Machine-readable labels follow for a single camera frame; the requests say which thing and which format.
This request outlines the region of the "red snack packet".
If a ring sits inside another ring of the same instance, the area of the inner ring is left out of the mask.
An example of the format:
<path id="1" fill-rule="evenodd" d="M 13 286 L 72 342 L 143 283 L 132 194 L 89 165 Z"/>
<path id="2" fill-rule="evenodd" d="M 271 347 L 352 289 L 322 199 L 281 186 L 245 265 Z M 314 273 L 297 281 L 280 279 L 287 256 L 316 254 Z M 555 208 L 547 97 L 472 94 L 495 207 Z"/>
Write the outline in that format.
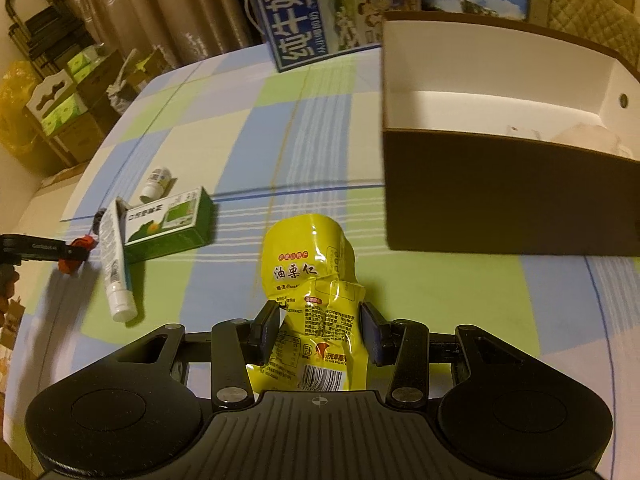
<path id="1" fill-rule="evenodd" d="M 58 258 L 58 270 L 63 274 L 73 275 L 88 260 L 95 247 L 96 240 L 91 235 L 76 238 L 63 247 L 62 256 Z"/>

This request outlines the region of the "dark purple velvet scrunchie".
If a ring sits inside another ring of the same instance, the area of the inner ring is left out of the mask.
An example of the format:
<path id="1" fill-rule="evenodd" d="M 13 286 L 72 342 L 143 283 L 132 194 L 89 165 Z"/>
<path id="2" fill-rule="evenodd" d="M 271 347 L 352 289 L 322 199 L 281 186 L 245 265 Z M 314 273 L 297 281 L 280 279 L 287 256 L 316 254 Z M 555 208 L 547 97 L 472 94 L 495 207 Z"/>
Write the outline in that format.
<path id="1" fill-rule="evenodd" d="M 105 208 L 100 208 L 96 214 L 93 217 L 92 220 L 92 232 L 94 234 L 99 234 L 100 232 L 100 224 L 101 224 L 101 220 L 105 214 L 106 209 Z"/>

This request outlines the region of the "white cream tube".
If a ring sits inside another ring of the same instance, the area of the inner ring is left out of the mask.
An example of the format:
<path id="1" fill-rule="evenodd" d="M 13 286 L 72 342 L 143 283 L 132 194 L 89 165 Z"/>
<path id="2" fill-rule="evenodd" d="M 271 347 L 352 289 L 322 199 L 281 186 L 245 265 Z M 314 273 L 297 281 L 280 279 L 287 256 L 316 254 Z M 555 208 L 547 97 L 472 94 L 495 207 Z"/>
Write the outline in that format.
<path id="1" fill-rule="evenodd" d="M 99 224 L 101 266 L 108 307 L 114 322 L 128 323 L 137 315 L 124 251 L 122 219 L 128 205 L 116 197 L 106 207 Z"/>

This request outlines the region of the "yellow chestnut snack packet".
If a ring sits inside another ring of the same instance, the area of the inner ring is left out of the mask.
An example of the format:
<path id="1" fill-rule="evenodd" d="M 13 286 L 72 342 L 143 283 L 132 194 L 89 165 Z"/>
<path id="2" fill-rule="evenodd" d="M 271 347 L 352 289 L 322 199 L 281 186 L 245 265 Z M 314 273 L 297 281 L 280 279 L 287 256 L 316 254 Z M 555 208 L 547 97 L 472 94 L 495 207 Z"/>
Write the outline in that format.
<path id="1" fill-rule="evenodd" d="M 262 245 L 262 289 L 283 313 L 268 362 L 247 367 L 254 393 L 350 391 L 367 387 L 355 253 L 323 214 L 279 221 Z"/>

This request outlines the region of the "green and white medicine box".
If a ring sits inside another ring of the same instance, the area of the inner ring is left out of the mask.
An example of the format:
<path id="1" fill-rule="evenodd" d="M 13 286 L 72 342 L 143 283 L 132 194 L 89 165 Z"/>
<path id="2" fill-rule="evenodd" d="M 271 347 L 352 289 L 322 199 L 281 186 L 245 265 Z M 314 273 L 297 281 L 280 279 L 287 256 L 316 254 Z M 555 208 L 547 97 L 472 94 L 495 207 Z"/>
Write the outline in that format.
<path id="1" fill-rule="evenodd" d="M 213 237 L 214 214 L 205 188 L 130 208 L 122 219 L 126 260 L 136 263 L 207 245 Z"/>

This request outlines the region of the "small white pill bottle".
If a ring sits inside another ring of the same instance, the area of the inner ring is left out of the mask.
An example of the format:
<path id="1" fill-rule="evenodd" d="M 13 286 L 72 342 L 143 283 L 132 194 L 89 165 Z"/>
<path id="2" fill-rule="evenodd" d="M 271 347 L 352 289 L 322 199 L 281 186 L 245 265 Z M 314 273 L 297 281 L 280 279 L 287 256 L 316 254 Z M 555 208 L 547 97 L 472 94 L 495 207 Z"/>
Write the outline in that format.
<path id="1" fill-rule="evenodd" d="M 154 168 L 146 178 L 139 198 L 142 203 L 154 202 L 165 195 L 171 181 L 171 172 L 166 167 Z"/>

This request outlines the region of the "beige cartoon blanket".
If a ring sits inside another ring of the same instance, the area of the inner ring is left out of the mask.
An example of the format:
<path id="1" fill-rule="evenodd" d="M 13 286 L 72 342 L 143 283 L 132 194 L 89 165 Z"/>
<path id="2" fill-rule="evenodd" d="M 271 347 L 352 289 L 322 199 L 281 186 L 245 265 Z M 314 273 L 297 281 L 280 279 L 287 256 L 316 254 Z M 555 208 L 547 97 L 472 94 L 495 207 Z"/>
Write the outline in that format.
<path id="1" fill-rule="evenodd" d="M 1 233 L 49 236 L 61 232 L 62 213 L 87 166 L 62 170 L 39 188 L 1 178 Z"/>

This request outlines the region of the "cardboard box with green packs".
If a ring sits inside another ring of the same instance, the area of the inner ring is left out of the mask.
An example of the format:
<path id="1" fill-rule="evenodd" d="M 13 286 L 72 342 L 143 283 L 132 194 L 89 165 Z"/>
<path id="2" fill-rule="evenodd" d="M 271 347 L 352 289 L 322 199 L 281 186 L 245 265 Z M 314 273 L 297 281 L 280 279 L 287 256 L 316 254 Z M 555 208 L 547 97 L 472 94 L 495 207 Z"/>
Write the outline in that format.
<path id="1" fill-rule="evenodd" d="M 92 159 L 118 122 L 120 114 L 112 107 L 107 88 L 116 81 L 122 64 L 119 52 L 91 46 L 32 92 L 25 110 L 64 166 Z"/>

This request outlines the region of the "yellow plastic bag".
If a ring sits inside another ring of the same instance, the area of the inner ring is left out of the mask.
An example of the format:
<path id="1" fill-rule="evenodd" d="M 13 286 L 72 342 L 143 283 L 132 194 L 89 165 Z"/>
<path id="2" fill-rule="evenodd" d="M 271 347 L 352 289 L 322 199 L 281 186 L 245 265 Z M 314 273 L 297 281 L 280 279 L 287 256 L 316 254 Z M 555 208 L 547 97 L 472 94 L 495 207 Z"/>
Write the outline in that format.
<path id="1" fill-rule="evenodd" d="M 41 127 L 27 108 L 40 83 L 29 62 L 14 61 L 1 77 L 1 143 L 15 157 L 31 153 Z"/>

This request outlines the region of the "white crumpled plastic bag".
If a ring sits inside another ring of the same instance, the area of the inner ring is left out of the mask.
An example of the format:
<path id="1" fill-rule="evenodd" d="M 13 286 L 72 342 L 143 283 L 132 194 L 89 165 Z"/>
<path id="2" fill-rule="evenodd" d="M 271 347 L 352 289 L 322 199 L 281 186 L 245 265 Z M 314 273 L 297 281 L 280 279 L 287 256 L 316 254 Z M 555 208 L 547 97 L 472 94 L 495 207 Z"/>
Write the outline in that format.
<path id="1" fill-rule="evenodd" d="M 137 99 L 141 85 L 145 82 L 146 73 L 141 63 L 141 53 L 138 49 L 132 49 L 122 63 L 115 81 L 106 89 L 107 99 L 119 115 L 125 114 Z"/>

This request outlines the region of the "black folding rack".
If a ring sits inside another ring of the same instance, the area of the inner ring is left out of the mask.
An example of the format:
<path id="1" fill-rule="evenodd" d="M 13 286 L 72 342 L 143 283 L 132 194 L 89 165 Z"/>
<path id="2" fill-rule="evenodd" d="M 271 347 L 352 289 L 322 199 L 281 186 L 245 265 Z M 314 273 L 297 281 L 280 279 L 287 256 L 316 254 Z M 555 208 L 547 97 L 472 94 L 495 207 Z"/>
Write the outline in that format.
<path id="1" fill-rule="evenodd" d="M 13 3 L 4 3 L 12 21 L 9 37 L 40 79 L 64 70 L 76 54 L 94 44 L 85 22 L 65 0 L 46 0 L 47 6 L 25 21 Z"/>

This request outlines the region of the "checkered bed sheet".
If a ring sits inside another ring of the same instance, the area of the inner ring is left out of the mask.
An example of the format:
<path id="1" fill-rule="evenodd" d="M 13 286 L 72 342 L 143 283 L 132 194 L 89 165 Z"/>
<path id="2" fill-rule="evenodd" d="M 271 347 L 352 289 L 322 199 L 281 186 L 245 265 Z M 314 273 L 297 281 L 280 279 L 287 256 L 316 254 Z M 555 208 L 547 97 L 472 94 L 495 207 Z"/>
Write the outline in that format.
<path id="1" fill-rule="evenodd" d="M 639 263 L 628 258 L 393 252 L 386 244 L 380 55 L 369 50 L 278 73 L 266 47 L 210 58 L 153 80 L 113 128 L 62 213 L 57 237 L 87 234 L 114 197 L 137 203 L 158 166 L 177 191 L 218 207 L 213 244 L 133 266 L 139 314 L 112 320 L 92 256 L 75 276 L 21 267 L 25 314 L 6 383 L 3 437 L 31 474 L 30 400 L 52 382 L 154 328 L 191 332 L 249 318 L 264 303 L 265 232 L 304 212 L 335 219 L 368 299 L 389 318 L 451 332 L 475 324 L 599 393 L 615 422 L 600 465 L 639 474 Z"/>

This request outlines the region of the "brown open cardboard box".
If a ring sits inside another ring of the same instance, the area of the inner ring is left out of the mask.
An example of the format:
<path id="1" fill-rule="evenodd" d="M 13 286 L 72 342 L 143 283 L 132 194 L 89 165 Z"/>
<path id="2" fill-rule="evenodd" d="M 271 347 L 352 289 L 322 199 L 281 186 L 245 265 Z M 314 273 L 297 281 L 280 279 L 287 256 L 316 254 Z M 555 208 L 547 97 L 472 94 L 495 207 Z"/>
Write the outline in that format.
<path id="1" fill-rule="evenodd" d="M 383 22 L 386 240 L 395 250 L 639 252 L 639 72 L 565 32 L 471 14 Z M 599 125 L 634 158 L 554 143 Z"/>

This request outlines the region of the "white cloth pouch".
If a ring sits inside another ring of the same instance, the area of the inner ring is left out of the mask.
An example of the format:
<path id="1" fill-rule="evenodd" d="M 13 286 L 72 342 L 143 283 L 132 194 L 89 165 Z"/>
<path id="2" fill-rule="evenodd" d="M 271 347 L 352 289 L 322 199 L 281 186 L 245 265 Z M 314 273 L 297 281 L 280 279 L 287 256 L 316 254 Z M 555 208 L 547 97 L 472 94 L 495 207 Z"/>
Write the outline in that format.
<path id="1" fill-rule="evenodd" d="M 581 122 L 558 133 L 551 141 L 575 148 L 634 158 L 632 151 L 626 148 L 616 133 L 599 125 L 587 125 Z"/>

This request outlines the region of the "brown curtain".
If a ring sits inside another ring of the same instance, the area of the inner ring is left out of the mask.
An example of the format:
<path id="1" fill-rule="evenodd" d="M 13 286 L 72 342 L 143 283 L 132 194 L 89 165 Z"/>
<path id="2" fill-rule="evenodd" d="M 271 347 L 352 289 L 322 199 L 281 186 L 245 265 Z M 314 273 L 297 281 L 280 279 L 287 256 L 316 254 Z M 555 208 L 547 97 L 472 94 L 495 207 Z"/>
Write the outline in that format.
<path id="1" fill-rule="evenodd" d="M 123 55 L 159 50 L 172 67 L 262 43 L 247 0 L 66 0 L 91 36 Z"/>

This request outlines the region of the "dark blue milk carton box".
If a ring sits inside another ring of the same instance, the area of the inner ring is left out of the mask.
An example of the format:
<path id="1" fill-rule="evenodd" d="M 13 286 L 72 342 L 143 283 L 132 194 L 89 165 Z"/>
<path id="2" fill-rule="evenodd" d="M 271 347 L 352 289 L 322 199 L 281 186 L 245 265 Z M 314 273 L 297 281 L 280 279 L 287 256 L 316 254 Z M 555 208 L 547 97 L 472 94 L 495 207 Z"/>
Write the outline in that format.
<path id="1" fill-rule="evenodd" d="M 420 0 L 252 0 L 279 72 L 367 50 L 382 41 L 384 15 Z"/>

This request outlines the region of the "quilted beige cushion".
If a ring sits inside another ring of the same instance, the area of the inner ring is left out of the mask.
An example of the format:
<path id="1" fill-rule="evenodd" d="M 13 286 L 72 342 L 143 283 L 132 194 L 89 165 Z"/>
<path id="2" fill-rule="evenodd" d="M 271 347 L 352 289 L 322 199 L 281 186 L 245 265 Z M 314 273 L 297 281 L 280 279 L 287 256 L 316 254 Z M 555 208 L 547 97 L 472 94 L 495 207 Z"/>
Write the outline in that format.
<path id="1" fill-rule="evenodd" d="M 612 49 L 639 68 L 638 18 L 614 0 L 551 0 L 549 27 Z"/>

